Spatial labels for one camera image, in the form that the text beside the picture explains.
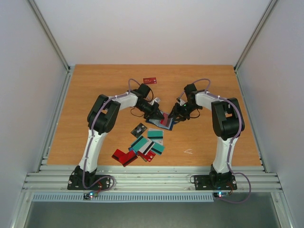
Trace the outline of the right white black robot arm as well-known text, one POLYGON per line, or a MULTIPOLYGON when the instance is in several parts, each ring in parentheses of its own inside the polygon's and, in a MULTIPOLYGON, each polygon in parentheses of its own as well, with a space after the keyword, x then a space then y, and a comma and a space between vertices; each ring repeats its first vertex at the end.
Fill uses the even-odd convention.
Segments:
POLYGON ((184 87, 187 101, 177 98, 169 114, 175 122, 190 119, 194 110, 206 108, 212 114, 212 127, 217 136, 215 160, 208 175, 195 175, 194 184, 198 190, 223 190, 227 186, 236 189, 235 176, 231 170, 235 144, 245 129, 242 112, 236 98, 223 98, 208 90, 197 90, 194 83, 184 87))

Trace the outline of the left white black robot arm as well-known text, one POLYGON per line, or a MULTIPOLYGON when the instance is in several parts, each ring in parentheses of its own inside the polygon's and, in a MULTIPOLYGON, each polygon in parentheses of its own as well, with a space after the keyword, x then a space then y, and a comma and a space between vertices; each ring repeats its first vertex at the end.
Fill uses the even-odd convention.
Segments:
POLYGON ((140 84, 137 89, 129 89, 123 94, 106 96, 99 95, 88 114, 88 139, 80 163, 71 173, 68 190, 94 190, 110 189, 109 185, 98 187, 102 181, 112 180, 113 177, 97 175, 97 160, 103 142, 113 129, 118 114, 125 108, 137 108, 143 112, 144 119, 162 120, 164 117, 157 102, 149 101, 148 94, 152 89, 146 84, 140 84))

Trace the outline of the navy blue card holder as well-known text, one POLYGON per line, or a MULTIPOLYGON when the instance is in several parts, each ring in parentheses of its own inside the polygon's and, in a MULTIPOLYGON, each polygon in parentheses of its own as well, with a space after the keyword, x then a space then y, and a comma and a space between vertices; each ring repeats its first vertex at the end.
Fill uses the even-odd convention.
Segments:
POLYGON ((149 119, 146 120, 146 123, 153 124, 159 128, 169 130, 171 131, 173 129, 173 126, 175 125, 175 122, 173 121, 172 118, 168 118, 169 114, 161 112, 163 114, 164 119, 162 120, 156 120, 156 119, 149 119))

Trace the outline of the red card bottom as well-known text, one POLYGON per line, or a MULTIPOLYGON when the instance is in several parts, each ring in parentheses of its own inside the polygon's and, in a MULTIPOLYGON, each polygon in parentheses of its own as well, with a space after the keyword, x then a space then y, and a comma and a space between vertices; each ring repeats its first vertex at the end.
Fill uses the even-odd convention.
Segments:
POLYGON ((128 153, 124 153, 123 151, 117 149, 113 153, 112 158, 120 162, 125 167, 131 162, 135 161, 137 159, 137 155, 133 150, 129 151, 128 153))

